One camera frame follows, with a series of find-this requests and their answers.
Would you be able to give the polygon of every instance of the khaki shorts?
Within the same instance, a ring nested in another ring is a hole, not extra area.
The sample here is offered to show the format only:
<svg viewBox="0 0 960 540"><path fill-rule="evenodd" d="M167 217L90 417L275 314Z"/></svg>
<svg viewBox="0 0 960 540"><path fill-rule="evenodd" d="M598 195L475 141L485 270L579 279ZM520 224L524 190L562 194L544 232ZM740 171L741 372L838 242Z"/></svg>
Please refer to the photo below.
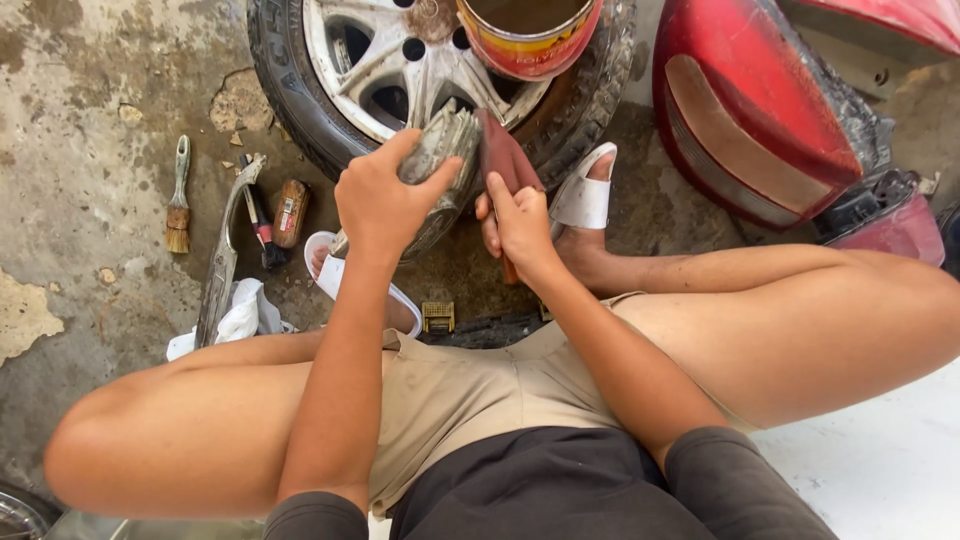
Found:
<svg viewBox="0 0 960 540"><path fill-rule="evenodd" d="M434 463L470 443L544 426L623 429L556 322L504 349L430 346L397 331L384 332L383 348L398 353L383 376L370 481L375 516L383 517ZM717 405L731 427L755 430Z"/></svg>

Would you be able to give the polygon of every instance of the black tire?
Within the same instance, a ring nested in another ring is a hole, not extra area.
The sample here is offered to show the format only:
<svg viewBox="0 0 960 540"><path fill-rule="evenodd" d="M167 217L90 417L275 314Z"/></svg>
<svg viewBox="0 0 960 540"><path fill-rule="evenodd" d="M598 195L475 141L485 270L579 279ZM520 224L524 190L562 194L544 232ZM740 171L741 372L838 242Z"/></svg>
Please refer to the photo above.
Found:
<svg viewBox="0 0 960 540"><path fill-rule="evenodd" d="M353 127L326 96L307 54L302 3L250 2L253 66L277 120L336 182L350 160L379 143ZM636 0L606 0L584 53L515 129L548 190L593 148L610 122L630 72L635 34Z"/></svg>
<svg viewBox="0 0 960 540"><path fill-rule="evenodd" d="M0 481L0 537L40 540L61 512L25 490Z"/></svg>

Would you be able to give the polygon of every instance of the stained floor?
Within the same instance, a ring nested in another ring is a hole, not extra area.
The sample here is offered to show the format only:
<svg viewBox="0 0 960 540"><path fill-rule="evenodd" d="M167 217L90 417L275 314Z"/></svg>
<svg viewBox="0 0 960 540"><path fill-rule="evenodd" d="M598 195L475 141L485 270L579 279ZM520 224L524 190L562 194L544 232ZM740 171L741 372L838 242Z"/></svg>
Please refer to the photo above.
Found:
<svg viewBox="0 0 960 540"><path fill-rule="evenodd" d="M605 139L620 145L610 248L669 255L777 241L690 188L654 132L647 69L661 0L638 14L631 81ZM109 380L163 361L195 324L202 281L241 153L270 158L276 201L287 178L313 190L307 229L336 230L333 183L285 141L259 91L241 0L12 0L0 3L0 478L49 495L43 446L63 412ZM897 163L941 172L958 193L960 63L915 75L883 109L900 122ZM181 134L192 141L193 250L163 245ZM230 140L239 135L243 146ZM331 302L299 255L274 273L240 242L238 277L257 277L283 317L319 326ZM464 220L396 283L415 302L455 301L461 320L532 310L500 281L476 224Z"/></svg>

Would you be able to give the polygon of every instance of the white plastic bag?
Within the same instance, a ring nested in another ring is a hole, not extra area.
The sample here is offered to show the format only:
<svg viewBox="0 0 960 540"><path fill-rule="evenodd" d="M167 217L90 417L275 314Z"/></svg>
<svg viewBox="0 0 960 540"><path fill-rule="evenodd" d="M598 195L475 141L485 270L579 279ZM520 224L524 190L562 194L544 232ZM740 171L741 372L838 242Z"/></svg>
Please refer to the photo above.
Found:
<svg viewBox="0 0 960 540"><path fill-rule="evenodd" d="M269 333L290 333L293 326L280 320L280 310L263 294L263 282L246 278L230 287L230 310L217 325L216 343L225 343ZM170 340L167 360L174 360L193 352L197 328Z"/></svg>

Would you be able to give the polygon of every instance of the hand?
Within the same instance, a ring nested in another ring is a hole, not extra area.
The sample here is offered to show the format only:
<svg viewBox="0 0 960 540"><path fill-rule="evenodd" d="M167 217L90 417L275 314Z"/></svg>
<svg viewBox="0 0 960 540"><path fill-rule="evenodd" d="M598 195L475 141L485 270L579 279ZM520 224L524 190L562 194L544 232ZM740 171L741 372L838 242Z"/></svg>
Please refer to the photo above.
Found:
<svg viewBox="0 0 960 540"><path fill-rule="evenodd" d="M460 158L444 161L420 185L404 184L396 176L419 138L420 130L398 132L375 152L351 160L341 173L333 193L350 253L396 264L427 212L453 183L463 166Z"/></svg>
<svg viewBox="0 0 960 540"><path fill-rule="evenodd" d="M528 186L511 195L500 175L490 173L487 192L476 200L476 214L487 250L496 258L506 253L523 282L533 286L543 272L564 268L550 240L542 191Z"/></svg>

